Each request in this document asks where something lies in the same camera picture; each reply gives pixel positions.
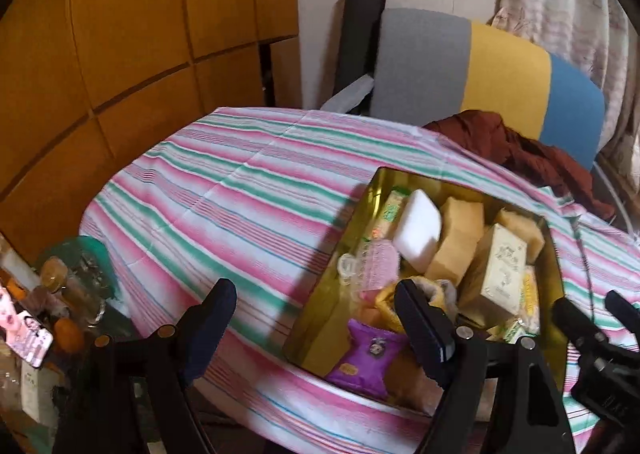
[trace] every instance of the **blue cushion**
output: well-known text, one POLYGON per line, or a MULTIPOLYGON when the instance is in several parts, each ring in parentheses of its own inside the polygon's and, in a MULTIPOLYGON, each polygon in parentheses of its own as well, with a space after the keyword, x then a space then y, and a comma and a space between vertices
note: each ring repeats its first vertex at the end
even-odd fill
POLYGON ((551 87, 540 141, 591 170, 604 122, 602 91, 578 69, 551 55, 551 87))

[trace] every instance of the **soap box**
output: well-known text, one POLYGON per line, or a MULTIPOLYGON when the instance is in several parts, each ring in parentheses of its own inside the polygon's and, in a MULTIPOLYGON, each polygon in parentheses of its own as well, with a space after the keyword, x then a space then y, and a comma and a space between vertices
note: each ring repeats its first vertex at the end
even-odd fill
POLYGON ((458 308, 484 329, 518 314, 527 243, 495 224, 478 242, 476 255, 462 281, 458 308))

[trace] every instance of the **table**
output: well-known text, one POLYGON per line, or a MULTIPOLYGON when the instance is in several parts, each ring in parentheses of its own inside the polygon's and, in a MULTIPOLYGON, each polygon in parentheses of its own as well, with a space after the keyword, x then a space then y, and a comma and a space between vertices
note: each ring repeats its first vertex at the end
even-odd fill
MULTIPOLYGON (((602 297, 623 286, 640 302, 640 253, 631 239, 572 199, 418 127, 316 110, 219 108, 117 173, 86 209, 80 232, 107 246, 143 335, 176 322, 218 278, 236 284, 238 309, 196 384, 239 423, 295 452, 412 453, 428 418, 330 386, 281 352, 380 166, 543 215, 566 296, 614 341, 630 344, 604 315, 602 297)), ((595 418, 568 395, 576 360, 571 348, 564 404, 580 448, 595 418)))

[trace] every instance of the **yellow cushion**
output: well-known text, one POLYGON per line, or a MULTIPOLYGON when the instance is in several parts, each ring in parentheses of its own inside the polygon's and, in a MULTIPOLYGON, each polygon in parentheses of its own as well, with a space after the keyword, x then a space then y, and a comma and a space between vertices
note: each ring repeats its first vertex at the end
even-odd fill
POLYGON ((538 139, 551 84, 551 59, 528 40, 471 23, 471 54, 460 111, 497 112, 507 127, 538 139))

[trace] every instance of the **pink package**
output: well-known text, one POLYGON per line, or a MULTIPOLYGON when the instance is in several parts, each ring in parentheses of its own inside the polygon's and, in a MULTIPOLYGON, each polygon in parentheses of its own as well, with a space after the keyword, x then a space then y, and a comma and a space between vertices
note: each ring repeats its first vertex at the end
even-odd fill
POLYGON ((376 329, 350 319, 347 324, 352 346, 325 380, 343 389, 384 400, 388 394, 385 372, 408 342, 406 335, 376 329))
POLYGON ((358 259, 362 291, 380 290, 398 280, 400 254, 389 239, 376 239, 365 244, 358 259))

